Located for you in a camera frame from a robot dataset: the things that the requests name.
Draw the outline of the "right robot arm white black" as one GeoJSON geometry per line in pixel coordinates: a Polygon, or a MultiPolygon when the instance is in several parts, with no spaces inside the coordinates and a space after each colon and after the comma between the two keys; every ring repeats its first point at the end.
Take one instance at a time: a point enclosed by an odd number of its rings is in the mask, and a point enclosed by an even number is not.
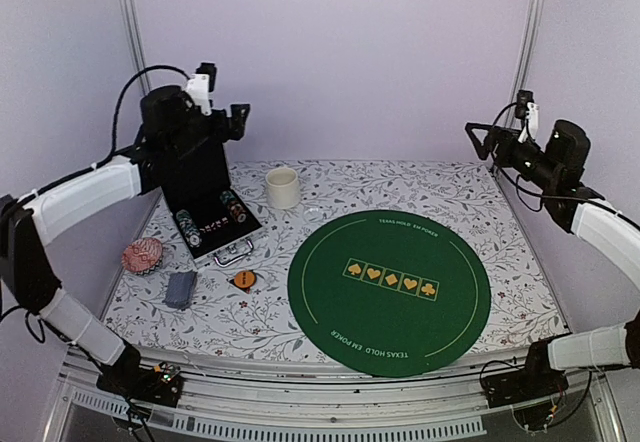
{"type": "MultiPolygon", "coordinates": [[[[558,119],[544,148],[521,142],[515,129],[468,123],[465,132],[482,160],[514,169],[540,191],[535,194],[552,220],[588,243],[639,284],[639,225],[581,182],[591,144],[578,125],[558,119]]],[[[617,370],[639,367],[639,318],[615,326],[532,344],[517,389],[537,398],[552,386],[556,371],[574,368],[617,370]]]]}

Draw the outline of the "aluminium poker chip case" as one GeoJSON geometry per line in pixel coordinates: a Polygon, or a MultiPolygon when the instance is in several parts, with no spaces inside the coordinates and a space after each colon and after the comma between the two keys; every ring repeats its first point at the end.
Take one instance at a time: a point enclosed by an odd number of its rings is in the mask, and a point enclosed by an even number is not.
{"type": "Polygon", "coordinates": [[[197,267],[231,266],[255,248],[262,224],[232,187],[222,143],[205,142],[180,162],[162,192],[172,219],[197,267]],[[247,211],[247,220],[236,223],[221,203],[220,193],[231,190],[247,211]],[[200,231],[202,243],[190,247],[175,214],[187,210],[200,231]]]}

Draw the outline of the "orange big blind button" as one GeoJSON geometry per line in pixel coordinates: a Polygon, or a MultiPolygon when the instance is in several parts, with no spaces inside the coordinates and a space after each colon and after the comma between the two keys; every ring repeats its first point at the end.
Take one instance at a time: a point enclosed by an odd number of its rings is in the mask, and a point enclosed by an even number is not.
{"type": "Polygon", "coordinates": [[[253,271],[244,270],[234,275],[232,283],[236,288],[248,292],[256,283],[257,276],[253,271]]]}

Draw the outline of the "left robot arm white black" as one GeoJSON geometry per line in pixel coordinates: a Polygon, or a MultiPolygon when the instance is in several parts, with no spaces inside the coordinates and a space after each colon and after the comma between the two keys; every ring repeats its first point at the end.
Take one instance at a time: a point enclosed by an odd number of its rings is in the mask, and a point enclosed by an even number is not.
{"type": "Polygon", "coordinates": [[[214,194],[230,182],[223,145],[243,137],[250,107],[216,110],[209,93],[177,85],[153,90],[141,101],[141,143],[53,188],[1,200],[2,281],[22,308],[111,366],[111,381],[128,396],[149,385],[137,350],[63,289],[45,247],[83,220],[156,188],[177,210],[213,210],[214,194]]]}

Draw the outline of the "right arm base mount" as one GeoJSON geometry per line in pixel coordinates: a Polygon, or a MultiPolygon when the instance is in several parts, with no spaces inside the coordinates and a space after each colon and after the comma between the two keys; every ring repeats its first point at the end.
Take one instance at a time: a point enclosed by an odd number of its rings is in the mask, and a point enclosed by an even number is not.
{"type": "Polygon", "coordinates": [[[516,367],[501,360],[491,360],[482,366],[479,383],[490,408],[561,394],[569,388],[565,373],[551,369],[546,363],[526,362],[516,367]]]}

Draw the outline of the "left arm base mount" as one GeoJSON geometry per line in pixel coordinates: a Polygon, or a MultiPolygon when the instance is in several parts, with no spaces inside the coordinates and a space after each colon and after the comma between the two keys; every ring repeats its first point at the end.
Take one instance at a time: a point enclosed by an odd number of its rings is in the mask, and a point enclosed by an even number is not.
{"type": "Polygon", "coordinates": [[[178,366],[161,362],[152,368],[140,365],[103,366],[96,386],[126,400],[176,408],[184,379],[178,366]]]}

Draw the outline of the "clear dealer button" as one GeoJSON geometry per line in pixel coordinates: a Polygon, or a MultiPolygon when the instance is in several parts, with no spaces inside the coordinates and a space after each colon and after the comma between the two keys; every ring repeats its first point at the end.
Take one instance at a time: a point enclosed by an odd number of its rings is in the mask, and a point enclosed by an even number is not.
{"type": "Polygon", "coordinates": [[[307,223],[320,223],[324,220],[324,211],[321,207],[307,207],[303,212],[303,218],[307,223]]]}

